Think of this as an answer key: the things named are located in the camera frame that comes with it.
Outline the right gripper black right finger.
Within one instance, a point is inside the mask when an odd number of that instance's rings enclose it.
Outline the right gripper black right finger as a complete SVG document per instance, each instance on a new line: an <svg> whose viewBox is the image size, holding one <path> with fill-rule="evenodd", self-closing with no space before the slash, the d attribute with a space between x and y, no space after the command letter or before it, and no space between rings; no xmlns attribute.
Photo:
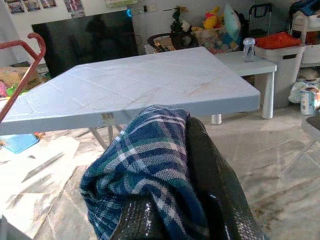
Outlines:
<svg viewBox="0 0 320 240"><path fill-rule="evenodd" d="M200 200L211 240L262 240L240 181L204 124L186 121L186 149L191 182Z"/></svg>

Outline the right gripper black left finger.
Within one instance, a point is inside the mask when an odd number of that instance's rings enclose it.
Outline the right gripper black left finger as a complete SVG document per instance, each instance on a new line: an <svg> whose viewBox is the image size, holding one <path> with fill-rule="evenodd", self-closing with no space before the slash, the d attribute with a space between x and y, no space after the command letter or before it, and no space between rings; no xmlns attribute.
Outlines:
<svg viewBox="0 0 320 240"><path fill-rule="evenodd" d="M165 240L166 228L152 199L125 202L112 240Z"/></svg>

